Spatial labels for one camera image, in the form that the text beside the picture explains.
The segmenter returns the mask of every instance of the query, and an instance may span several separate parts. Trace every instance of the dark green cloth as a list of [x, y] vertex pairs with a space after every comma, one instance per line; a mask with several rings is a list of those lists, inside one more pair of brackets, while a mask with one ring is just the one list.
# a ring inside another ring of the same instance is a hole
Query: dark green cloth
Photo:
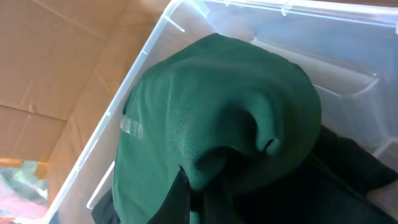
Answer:
[[225, 178], [232, 194], [281, 178], [311, 151], [321, 120], [299, 66], [218, 34], [148, 69], [124, 114], [142, 125], [138, 135], [121, 131], [116, 156], [114, 206], [127, 224], [158, 211], [178, 165], [196, 191], [222, 175], [231, 153], [256, 158], [233, 164]]

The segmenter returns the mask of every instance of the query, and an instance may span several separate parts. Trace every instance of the clear plastic storage bin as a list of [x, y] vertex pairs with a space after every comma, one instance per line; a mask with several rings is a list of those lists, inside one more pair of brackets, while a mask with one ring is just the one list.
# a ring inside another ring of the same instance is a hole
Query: clear plastic storage bin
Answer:
[[[150, 66], [215, 32], [299, 64], [321, 98], [322, 123], [398, 171], [397, 23], [398, 9], [388, 7], [318, 1], [172, 1], [44, 221], [56, 214], [61, 221], [77, 217], [74, 222], [92, 222], [90, 209], [112, 183], [121, 112], [137, 80]], [[398, 218], [398, 184], [384, 190], [372, 198]]]

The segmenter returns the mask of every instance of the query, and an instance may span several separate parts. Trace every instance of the green fleece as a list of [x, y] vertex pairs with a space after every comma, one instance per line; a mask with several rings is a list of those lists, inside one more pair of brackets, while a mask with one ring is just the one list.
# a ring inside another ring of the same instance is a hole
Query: green fleece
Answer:
[[233, 164], [226, 179], [241, 194], [295, 169], [321, 126], [319, 97], [298, 65], [218, 34], [148, 69], [124, 114], [140, 128], [120, 133], [113, 195], [123, 224], [146, 223], [155, 214], [179, 164], [200, 191], [231, 151], [255, 158]]

